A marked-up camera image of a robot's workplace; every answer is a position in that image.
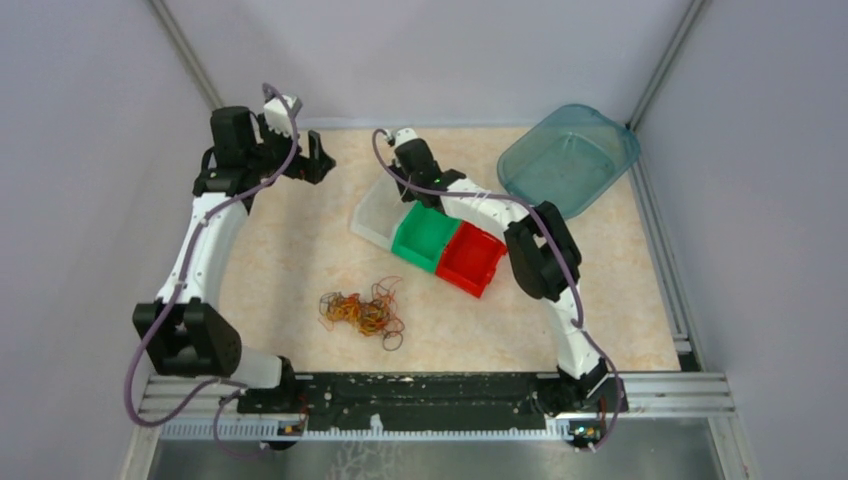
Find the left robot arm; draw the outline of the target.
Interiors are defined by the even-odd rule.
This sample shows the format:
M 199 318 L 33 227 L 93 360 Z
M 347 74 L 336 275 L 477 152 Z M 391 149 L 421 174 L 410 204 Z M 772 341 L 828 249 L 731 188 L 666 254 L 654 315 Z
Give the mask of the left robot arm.
M 259 114 L 244 106 L 216 109 L 212 146 L 192 186 L 192 211 L 174 266 L 155 299 L 136 305 L 132 323 L 155 372 L 216 378 L 260 389 L 277 414 L 292 411 L 300 388 L 284 358 L 244 345 L 219 311 L 223 276 L 255 196 L 285 176 L 320 183 L 336 165 L 321 136 L 308 131 L 299 145 L 295 118 L 301 105 L 285 98 L 265 102 Z

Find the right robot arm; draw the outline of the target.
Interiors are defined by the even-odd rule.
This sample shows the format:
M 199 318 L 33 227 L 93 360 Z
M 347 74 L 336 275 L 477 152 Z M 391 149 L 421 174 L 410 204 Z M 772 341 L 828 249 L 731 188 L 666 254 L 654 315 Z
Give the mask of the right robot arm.
M 385 168 L 401 192 L 502 240 L 518 287 L 544 305 L 560 377 L 546 399 L 546 411 L 588 412 L 596 404 L 615 414 L 623 411 L 619 372 L 586 329 L 579 288 L 582 256 L 557 207 L 549 201 L 532 206 L 486 189 L 462 172 L 441 169 L 427 142 L 417 136 L 395 135 L 388 144 L 393 158 Z

